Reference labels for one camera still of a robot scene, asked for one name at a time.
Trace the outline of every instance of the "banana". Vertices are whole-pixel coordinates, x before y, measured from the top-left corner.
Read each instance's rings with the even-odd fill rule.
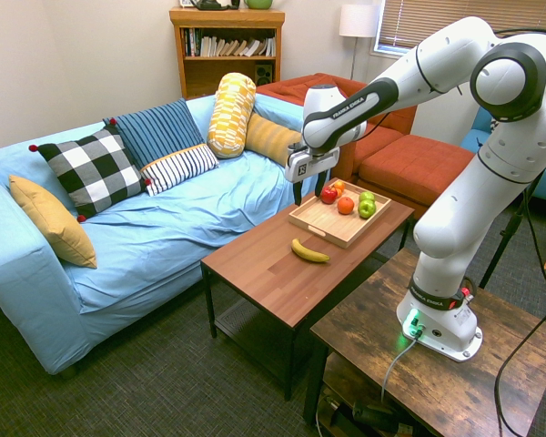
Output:
[[[297,253],[301,258],[313,262],[327,262],[329,261],[329,256],[325,253],[316,252],[315,250],[308,249],[304,247],[299,239],[293,239],[291,241],[291,249]]]

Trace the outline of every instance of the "plant pot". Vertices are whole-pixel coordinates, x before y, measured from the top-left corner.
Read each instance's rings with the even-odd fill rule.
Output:
[[[269,9],[273,0],[245,0],[249,9]]]

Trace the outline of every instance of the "gray carpet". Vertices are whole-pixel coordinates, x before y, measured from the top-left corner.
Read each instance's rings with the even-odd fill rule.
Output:
[[[532,201],[532,219],[546,258],[546,202]],[[507,224],[502,213],[468,271],[479,283]],[[380,252],[393,255],[400,234]],[[409,239],[407,247],[417,247]],[[350,286],[377,267],[369,262]],[[486,287],[541,317],[546,285],[531,233],[523,222]],[[237,300],[217,284],[217,312]],[[47,375],[0,311],[0,436],[316,436],[301,413],[305,370],[291,401],[279,383],[231,340],[210,337],[206,302],[195,286],[118,333],[78,364],[70,381]],[[546,437],[546,393],[530,436]]]

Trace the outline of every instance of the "lampshade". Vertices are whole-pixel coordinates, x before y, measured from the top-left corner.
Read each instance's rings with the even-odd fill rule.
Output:
[[[339,19],[341,36],[371,38],[376,36],[379,5],[343,5]]]

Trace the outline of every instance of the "window blinds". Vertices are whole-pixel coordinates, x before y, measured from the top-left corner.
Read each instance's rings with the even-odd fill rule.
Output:
[[[412,48],[465,16],[478,16],[494,31],[546,29],[546,0],[386,0],[379,46]]]

